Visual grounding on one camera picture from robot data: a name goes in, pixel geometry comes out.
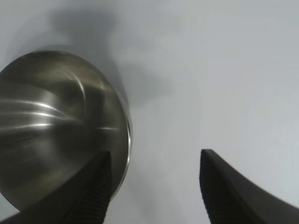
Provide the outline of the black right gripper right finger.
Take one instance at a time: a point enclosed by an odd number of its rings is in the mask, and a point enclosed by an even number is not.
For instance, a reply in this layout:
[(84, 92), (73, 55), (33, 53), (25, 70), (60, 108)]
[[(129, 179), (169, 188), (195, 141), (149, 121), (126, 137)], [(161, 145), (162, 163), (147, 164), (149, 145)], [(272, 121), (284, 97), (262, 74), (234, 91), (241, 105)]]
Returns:
[(199, 185), (213, 224), (297, 224), (299, 209), (255, 185), (211, 149), (201, 150)]

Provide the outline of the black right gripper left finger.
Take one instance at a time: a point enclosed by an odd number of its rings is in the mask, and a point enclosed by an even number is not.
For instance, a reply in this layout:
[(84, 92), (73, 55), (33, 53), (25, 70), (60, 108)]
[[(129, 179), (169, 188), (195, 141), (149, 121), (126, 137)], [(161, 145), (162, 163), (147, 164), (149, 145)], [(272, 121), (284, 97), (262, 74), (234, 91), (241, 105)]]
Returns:
[(102, 152), (46, 198), (2, 223), (102, 224), (111, 196), (111, 155)]

